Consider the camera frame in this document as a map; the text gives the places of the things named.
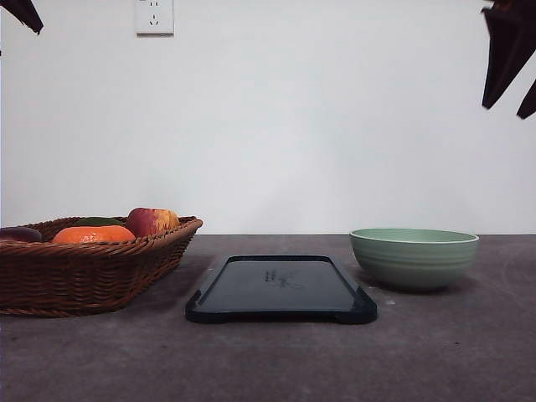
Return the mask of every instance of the bowl rim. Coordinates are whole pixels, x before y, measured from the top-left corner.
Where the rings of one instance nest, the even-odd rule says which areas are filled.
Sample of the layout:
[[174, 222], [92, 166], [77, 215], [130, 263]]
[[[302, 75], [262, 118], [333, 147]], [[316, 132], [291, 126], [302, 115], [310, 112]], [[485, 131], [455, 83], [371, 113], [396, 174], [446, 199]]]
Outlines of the bowl rim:
[[[454, 235], [465, 235], [465, 236], [471, 236], [472, 239], [469, 240], [450, 240], [450, 241], [417, 241], [417, 240], [386, 240], [386, 239], [378, 239], [375, 237], [369, 237], [369, 236], [363, 236], [360, 234], [356, 234], [355, 232], [359, 232], [361, 230], [419, 230], [422, 232], [441, 232], [441, 233], [450, 233]], [[459, 245], [463, 243], [474, 243], [480, 240], [480, 237], [478, 237], [476, 234], [468, 234], [468, 233], [462, 233], [462, 232], [455, 232], [452, 230], [440, 230], [440, 229], [419, 229], [419, 228], [362, 228], [362, 229], [356, 229], [352, 230], [350, 232], [351, 237], [356, 237], [358, 239], [366, 239], [366, 240], [375, 240], [375, 241], [382, 241], [384, 243], [407, 243], [412, 245]]]

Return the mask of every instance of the wicker basket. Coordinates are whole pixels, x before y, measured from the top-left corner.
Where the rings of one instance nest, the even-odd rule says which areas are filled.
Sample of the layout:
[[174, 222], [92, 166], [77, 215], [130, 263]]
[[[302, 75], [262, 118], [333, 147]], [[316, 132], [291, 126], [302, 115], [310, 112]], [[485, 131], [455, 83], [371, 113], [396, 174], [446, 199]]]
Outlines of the wicker basket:
[[164, 234], [122, 243], [49, 243], [78, 219], [27, 224], [43, 243], [0, 244], [0, 313], [72, 317], [119, 310], [177, 267], [203, 224], [192, 216]]

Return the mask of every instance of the plastic tray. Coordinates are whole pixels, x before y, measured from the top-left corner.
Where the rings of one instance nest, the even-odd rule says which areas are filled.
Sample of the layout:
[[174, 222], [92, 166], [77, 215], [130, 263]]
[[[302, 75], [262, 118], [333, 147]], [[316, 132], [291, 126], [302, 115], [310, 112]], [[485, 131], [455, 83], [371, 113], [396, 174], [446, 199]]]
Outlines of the plastic tray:
[[226, 257], [186, 305], [193, 322], [335, 320], [361, 324], [378, 316], [374, 301], [332, 257]]

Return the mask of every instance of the woven basket rim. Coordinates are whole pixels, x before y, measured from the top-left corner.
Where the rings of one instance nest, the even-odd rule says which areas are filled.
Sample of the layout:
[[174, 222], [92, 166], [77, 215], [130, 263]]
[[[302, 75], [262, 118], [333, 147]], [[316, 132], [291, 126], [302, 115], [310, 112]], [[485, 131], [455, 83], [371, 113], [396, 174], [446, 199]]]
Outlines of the woven basket rim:
[[[24, 224], [23, 227], [34, 227], [43, 224], [53, 224], [80, 217], [59, 218], [37, 224]], [[197, 230], [203, 221], [195, 216], [183, 216], [179, 218], [180, 225], [175, 229], [166, 230], [159, 234], [136, 237], [134, 240], [122, 242], [95, 242], [95, 243], [52, 243], [52, 242], [23, 242], [3, 241], [0, 242], [0, 256], [2, 255], [132, 255], [139, 254], [147, 249], [159, 249], [177, 238]]]

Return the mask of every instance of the white wall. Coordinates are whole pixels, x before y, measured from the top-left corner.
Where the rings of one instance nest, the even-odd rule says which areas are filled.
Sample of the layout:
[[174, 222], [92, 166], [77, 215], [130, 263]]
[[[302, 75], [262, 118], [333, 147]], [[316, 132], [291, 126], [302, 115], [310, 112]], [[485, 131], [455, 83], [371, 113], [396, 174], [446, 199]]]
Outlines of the white wall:
[[5, 225], [536, 232], [536, 62], [482, 109], [487, 2], [175, 0], [175, 37], [137, 38], [133, 0], [33, 1], [39, 37], [3, 15]]

